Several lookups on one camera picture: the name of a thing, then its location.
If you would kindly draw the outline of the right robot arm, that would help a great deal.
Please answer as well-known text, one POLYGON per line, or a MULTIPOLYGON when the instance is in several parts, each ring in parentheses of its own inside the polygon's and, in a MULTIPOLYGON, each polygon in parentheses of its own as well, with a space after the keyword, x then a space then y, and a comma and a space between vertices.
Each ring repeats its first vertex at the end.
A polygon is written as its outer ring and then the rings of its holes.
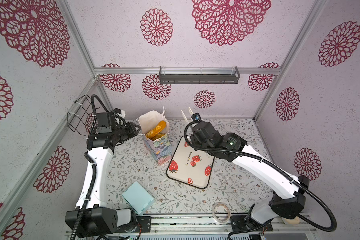
POLYGON ((204 121, 199 113, 192 110, 189 110, 189 113, 190 118, 184 117, 187 123, 184 138, 190 147, 244 168, 273 191, 269 201, 250 207, 240 230, 229 233, 228 239, 233 235, 263 231, 276 217, 289 220, 299 218, 324 232, 334 232, 337 229, 335 215, 324 201, 309 190, 310 180, 306 176, 297 177, 289 174, 264 158, 239 135, 221 135, 210 122, 204 121), (315 200, 327 213, 330 226, 321 226, 301 215, 306 195, 315 200))

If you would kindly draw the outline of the floral paper bag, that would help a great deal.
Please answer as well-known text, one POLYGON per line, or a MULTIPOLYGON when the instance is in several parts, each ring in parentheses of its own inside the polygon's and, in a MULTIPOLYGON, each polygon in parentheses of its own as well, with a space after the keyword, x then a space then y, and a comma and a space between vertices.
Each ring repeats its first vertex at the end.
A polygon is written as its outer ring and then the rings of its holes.
POLYGON ((138 117, 135 121, 141 127, 144 145, 154 160, 161 166, 172 158, 170 141, 170 124, 165 116, 166 107, 161 113, 150 111, 138 117))

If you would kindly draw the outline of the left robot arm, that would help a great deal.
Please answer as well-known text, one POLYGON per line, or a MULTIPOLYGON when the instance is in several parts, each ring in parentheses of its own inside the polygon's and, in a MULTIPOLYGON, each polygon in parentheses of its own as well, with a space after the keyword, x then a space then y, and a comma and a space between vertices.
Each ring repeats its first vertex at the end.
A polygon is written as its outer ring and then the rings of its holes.
POLYGON ((141 127, 133 122, 122 128, 92 126, 87 139, 88 161, 85 182, 75 210, 66 212, 65 222, 71 228, 70 238, 104 238, 118 230, 130 231, 137 226, 136 214, 130 208, 114 210, 105 202, 105 184, 109 162, 116 146, 138 135, 141 127))

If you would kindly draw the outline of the long twisted bread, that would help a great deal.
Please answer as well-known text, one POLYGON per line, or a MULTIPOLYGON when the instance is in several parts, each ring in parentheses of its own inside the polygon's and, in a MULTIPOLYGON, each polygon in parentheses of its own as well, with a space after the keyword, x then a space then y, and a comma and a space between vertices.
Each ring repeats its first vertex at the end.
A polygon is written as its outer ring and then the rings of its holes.
POLYGON ((151 129, 145 136, 154 141, 162 138, 165 134, 162 131, 167 127, 167 123, 165 121, 160 121, 153 129, 151 129))

